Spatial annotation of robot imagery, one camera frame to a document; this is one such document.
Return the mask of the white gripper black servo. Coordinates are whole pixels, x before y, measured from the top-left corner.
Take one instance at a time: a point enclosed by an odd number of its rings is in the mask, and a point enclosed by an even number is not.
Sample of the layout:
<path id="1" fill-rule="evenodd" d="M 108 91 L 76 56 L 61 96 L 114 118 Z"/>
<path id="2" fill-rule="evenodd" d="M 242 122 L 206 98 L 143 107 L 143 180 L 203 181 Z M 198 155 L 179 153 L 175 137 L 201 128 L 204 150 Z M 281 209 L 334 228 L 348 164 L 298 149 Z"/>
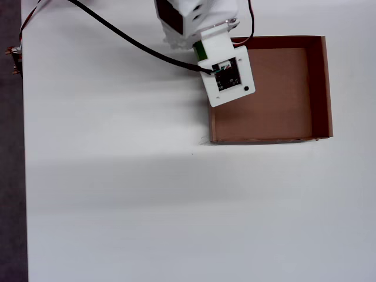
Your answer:
<path id="1" fill-rule="evenodd" d="M 196 28 L 196 36 L 208 29 L 214 28 L 221 24 L 228 24 L 229 29 L 239 24 L 239 5 L 238 1 L 198 1 L 196 4 L 199 24 Z M 168 43 L 172 49 L 191 49 L 194 44 L 194 37 L 185 38 L 179 33 L 163 29 L 165 38 L 164 42 Z"/>

